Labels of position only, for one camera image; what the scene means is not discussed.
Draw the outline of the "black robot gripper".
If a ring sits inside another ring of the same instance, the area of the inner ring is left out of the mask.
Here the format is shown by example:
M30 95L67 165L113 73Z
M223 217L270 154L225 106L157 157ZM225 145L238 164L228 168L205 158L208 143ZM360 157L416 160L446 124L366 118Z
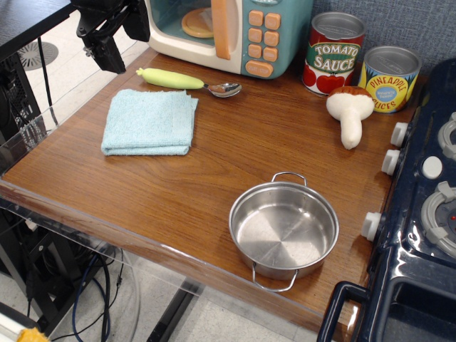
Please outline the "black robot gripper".
M126 34L134 40L148 42L150 25L144 0L77 1L71 5L80 14L76 34L85 52L102 71L122 74L126 71L113 35L123 23Z

